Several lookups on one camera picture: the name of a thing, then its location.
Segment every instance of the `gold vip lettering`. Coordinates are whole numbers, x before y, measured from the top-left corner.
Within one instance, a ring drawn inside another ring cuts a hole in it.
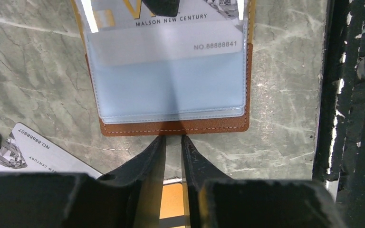
[[[126,8],[131,13],[134,19],[140,19],[141,17],[141,9],[142,9],[142,0],[136,0],[136,7],[133,8],[132,4],[129,0],[123,0]],[[94,17],[96,19],[96,24],[99,29],[105,27],[113,27],[115,26],[115,19],[112,10],[99,10],[93,12]]]

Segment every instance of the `diamond image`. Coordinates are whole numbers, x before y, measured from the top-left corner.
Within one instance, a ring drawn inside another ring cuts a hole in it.
[[[9,138],[3,143],[0,149],[0,165],[12,169],[23,169],[27,167],[26,161],[16,145],[15,137],[10,133]]]

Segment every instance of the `marble tabletop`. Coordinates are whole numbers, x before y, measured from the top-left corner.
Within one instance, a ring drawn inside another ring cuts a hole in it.
[[[310,179],[322,67],[324,0],[257,1],[250,129],[192,135],[234,178]],[[153,139],[100,133],[69,0],[0,3],[0,134],[22,122],[101,172]],[[181,176],[180,137],[167,139],[165,178]]]

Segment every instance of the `brown leather wallet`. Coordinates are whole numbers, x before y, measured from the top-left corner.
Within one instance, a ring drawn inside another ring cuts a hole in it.
[[[80,16],[77,12],[74,0],[73,3],[75,17],[82,34],[82,24]],[[250,82],[251,82],[251,63],[252,63],[252,32],[255,16],[255,0],[249,0],[249,32],[248,32],[248,48],[247,48],[247,89],[245,113],[239,117],[213,118],[201,120],[182,120],[182,121],[166,121],[151,123],[120,123],[105,124],[101,119],[100,128],[104,136],[138,136],[138,135],[171,135],[171,134],[202,134],[202,133],[228,133],[228,132],[244,132],[250,126]]]

